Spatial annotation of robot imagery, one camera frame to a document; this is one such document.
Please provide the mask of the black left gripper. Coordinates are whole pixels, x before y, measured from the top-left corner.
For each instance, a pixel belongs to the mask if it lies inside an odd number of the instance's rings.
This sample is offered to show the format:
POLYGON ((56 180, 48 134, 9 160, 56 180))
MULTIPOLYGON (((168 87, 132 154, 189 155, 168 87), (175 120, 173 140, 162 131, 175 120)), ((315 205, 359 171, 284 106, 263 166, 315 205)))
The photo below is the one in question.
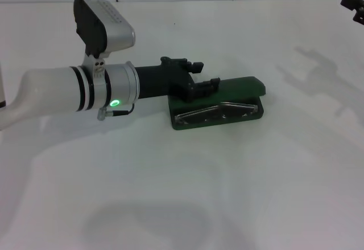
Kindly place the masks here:
POLYGON ((190 73, 202 71, 202 62, 187 59, 161 58, 161 64, 136 67, 139 77, 139 98, 175 96, 183 101, 209 97, 219 89, 220 78, 194 83, 190 73))

